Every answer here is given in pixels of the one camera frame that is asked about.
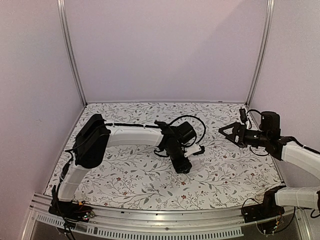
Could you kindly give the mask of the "white remote control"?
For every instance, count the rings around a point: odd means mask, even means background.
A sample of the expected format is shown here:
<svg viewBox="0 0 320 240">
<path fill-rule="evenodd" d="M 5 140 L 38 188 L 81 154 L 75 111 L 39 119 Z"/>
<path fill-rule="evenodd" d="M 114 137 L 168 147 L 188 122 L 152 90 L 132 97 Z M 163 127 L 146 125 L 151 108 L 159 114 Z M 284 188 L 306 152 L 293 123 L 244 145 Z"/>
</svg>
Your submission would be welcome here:
<svg viewBox="0 0 320 240">
<path fill-rule="evenodd" d="M 189 161 L 191 163 L 191 169 L 189 171 L 190 173 L 196 173 L 203 169 L 203 166 L 199 159 L 189 158 Z"/>
</svg>

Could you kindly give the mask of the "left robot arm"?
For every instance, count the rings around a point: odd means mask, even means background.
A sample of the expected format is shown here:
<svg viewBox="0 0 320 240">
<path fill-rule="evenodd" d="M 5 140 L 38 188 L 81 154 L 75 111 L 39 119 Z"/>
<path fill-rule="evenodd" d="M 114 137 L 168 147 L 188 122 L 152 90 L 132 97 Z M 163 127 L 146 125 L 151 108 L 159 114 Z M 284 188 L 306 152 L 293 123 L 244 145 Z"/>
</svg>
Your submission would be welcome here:
<svg viewBox="0 0 320 240">
<path fill-rule="evenodd" d="M 192 164 L 184 149 L 196 136 L 187 121 L 178 126 L 163 121 L 156 121 L 154 125 L 106 123 L 101 114 L 92 115 L 68 150 L 74 158 L 71 166 L 64 168 L 60 176 L 55 209 L 63 217 L 74 213 L 73 196 L 87 172 L 102 163 L 106 148 L 126 145 L 156 147 L 166 152 L 176 173 L 187 174 Z"/>
</svg>

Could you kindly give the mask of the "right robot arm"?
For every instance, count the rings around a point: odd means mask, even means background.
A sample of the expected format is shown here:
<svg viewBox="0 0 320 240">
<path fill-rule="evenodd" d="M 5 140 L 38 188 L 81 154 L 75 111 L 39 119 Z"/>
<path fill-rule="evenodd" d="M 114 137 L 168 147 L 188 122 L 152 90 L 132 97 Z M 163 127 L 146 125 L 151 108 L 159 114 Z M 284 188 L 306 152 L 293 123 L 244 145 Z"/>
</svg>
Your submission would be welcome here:
<svg viewBox="0 0 320 240">
<path fill-rule="evenodd" d="M 320 178 L 320 152 L 300 143 L 293 136 L 281 136 L 280 115 L 273 111 L 260 112 L 258 130 L 248 129 L 246 111 L 240 111 L 241 122 L 234 122 L 218 129 L 227 140 L 240 148 L 262 147 L 273 158 L 293 164 L 317 179 Z M 319 187 L 287 187 L 271 189 L 264 193 L 258 213 L 269 218 L 279 207 L 292 206 L 313 210 L 320 209 Z"/>
</svg>

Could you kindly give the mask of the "floral patterned table mat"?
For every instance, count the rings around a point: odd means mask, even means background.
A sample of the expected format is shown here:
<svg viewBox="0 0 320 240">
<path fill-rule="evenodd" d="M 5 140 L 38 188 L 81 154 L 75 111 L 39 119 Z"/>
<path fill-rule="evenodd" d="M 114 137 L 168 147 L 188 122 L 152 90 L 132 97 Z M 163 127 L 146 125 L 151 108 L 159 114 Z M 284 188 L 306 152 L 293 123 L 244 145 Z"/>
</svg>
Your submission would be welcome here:
<svg viewBox="0 0 320 240">
<path fill-rule="evenodd" d="M 239 120 L 242 104 L 227 103 L 100 103 L 89 104 L 76 124 L 66 149 L 94 114 L 108 123 L 153 124 L 184 121 L 197 132 L 204 154 L 192 156 L 203 169 L 175 172 L 171 161 L 146 145 L 106 149 L 100 166 L 89 171 L 73 199 L 87 204 L 140 210 L 202 210 L 230 208 L 263 199 L 282 183 L 271 157 L 227 141 L 218 130 Z"/>
</svg>

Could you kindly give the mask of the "right aluminium frame post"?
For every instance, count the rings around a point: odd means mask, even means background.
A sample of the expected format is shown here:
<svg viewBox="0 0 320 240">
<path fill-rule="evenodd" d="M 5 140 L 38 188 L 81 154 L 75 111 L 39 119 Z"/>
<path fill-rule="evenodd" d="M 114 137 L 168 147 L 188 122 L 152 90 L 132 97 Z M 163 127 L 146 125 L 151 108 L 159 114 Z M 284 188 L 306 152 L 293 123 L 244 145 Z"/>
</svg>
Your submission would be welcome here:
<svg viewBox="0 0 320 240">
<path fill-rule="evenodd" d="M 266 2 L 266 12 L 265 12 L 265 19 L 264 19 L 264 24 L 263 24 L 262 38 L 261 38 L 261 42 L 260 42 L 260 47 L 259 47 L 259 51 L 258 51 L 256 64 L 254 67 L 254 72 L 253 72 L 251 84 L 250 84 L 248 95 L 247 95 L 246 102 L 245 102 L 245 104 L 247 106 L 250 106 L 253 101 L 255 91 L 256 91 L 256 88 L 258 85 L 259 77 L 261 74 L 261 70 L 263 67 L 263 62 L 264 62 L 264 58 L 266 55 L 270 31 L 272 28 L 274 7 L 275 7 L 274 0 L 268 0 Z"/>
</svg>

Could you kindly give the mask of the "aluminium frame post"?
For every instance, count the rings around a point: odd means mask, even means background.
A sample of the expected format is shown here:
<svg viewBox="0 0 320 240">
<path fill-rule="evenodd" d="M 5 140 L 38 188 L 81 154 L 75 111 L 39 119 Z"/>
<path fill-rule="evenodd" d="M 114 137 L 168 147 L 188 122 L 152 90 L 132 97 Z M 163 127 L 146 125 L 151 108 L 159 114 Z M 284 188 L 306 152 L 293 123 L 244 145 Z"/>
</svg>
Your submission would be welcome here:
<svg viewBox="0 0 320 240">
<path fill-rule="evenodd" d="M 255 91 L 256 91 L 256 88 L 258 85 L 259 77 L 261 74 L 261 70 L 263 67 L 263 62 L 264 62 L 264 58 L 266 55 L 270 31 L 272 28 L 274 7 L 275 7 L 274 0 L 268 0 L 266 2 L 266 12 L 265 12 L 265 19 L 264 19 L 264 24 L 263 24 L 262 38 L 261 38 L 261 42 L 260 42 L 260 47 L 259 47 L 259 51 L 258 51 L 256 64 L 254 67 L 254 72 L 253 72 L 251 84 L 250 84 L 248 95 L 247 95 L 246 102 L 245 102 L 245 104 L 247 106 L 250 106 L 253 101 Z"/>
<path fill-rule="evenodd" d="M 87 106 L 87 99 L 85 96 L 85 91 L 81 82 L 77 62 L 76 62 L 76 57 L 75 53 L 73 50 L 72 46 L 72 40 L 71 40 L 71 34 L 69 30 L 69 25 L 68 25 L 68 18 L 67 18 L 67 11 L 66 11 L 66 5 L 64 0 L 57 0 L 57 9 L 58 9 L 58 14 L 59 14 L 59 20 L 60 20 L 60 25 L 61 25 L 61 30 L 62 30 L 62 35 L 64 39 L 64 44 L 65 44 L 65 49 L 71 69 L 71 73 L 73 76 L 73 80 L 75 83 L 75 87 L 79 96 L 79 99 L 82 103 L 82 105 L 85 107 Z"/>
</svg>

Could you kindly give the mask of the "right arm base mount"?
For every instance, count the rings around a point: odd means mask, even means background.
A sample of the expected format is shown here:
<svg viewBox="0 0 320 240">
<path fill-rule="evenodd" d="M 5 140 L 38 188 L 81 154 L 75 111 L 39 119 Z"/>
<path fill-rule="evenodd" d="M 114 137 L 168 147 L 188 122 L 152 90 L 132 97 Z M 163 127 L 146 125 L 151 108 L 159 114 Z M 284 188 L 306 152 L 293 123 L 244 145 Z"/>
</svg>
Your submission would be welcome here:
<svg viewBox="0 0 320 240">
<path fill-rule="evenodd" d="M 262 203 L 258 203 L 254 198 L 248 200 L 254 201 L 256 204 L 245 206 L 247 199 L 241 206 L 241 214 L 245 223 L 258 222 L 272 218 L 271 221 L 265 221 L 257 224 L 258 230 L 263 235 L 275 234 L 283 223 L 283 214 L 285 209 L 278 206 L 275 201 L 275 194 L 267 191 L 263 196 Z"/>
</svg>

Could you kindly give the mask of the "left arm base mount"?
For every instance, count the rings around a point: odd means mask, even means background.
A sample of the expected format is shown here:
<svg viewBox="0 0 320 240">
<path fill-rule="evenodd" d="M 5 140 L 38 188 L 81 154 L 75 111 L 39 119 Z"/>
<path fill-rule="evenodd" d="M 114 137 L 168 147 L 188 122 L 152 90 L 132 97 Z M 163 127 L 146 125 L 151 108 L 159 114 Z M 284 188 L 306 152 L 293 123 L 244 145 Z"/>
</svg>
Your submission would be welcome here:
<svg viewBox="0 0 320 240">
<path fill-rule="evenodd" d="M 93 208 L 86 205 L 85 201 L 61 201 L 58 194 L 52 194 L 52 200 L 48 212 L 52 215 L 62 217 L 68 222 L 86 222 L 95 216 Z"/>
</svg>

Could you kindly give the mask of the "front aluminium rail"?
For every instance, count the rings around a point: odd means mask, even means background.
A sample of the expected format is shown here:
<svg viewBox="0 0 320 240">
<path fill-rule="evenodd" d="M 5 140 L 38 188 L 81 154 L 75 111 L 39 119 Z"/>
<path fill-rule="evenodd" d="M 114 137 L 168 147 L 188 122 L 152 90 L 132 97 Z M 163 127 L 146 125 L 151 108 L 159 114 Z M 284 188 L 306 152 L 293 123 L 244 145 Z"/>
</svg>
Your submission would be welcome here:
<svg viewBox="0 0 320 240">
<path fill-rule="evenodd" d="M 23 240 L 311 240 L 306 213 L 286 207 L 279 228 L 267 233 L 271 219 L 245 222 L 239 206 L 206 210 L 136 210 L 105 206 L 92 208 L 87 222 L 64 226 L 49 213 L 51 198 L 36 193 L 22 229 Z"/>
</svg>

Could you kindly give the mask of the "left aluminium frame post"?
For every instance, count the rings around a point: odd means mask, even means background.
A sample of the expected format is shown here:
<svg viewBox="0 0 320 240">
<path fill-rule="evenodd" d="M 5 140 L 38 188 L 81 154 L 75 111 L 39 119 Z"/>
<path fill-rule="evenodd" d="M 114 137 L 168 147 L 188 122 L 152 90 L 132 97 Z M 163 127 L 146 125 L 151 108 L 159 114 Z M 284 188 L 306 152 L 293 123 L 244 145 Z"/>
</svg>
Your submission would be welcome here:
<svg viewBox="0 0 320 240">
<path fill-rule="evenodd" d="M 72 46 L 72 40 L 71 40 L 71 34 L 69 30 L 69 25 L 68 25 L 68 18 L 67 18 L 67 11 L 66 11 L 66 5 L 64 0 L 57 0 L 57 9 L 58 9 L 58 14 L 59 14 L 59 20 L 60 20 L 60 25 L 61 25 L 61 30 L 62 30 L 62 35 L 64 39 L 64 44 L 65 44 L 65 49 L 71 69 L 71 73 L 73 76 L 73 80 L 75 83 L 75 87 L 79 96 L 79 99 L 82 103 L 82 105 L 85 107 L 87 106 L 87 99 L 85 96 L 85 91 L 81 82 L 77 62 L 76 62 L 76 57 L 75 53 L 73 50 Z"/>
</svg>

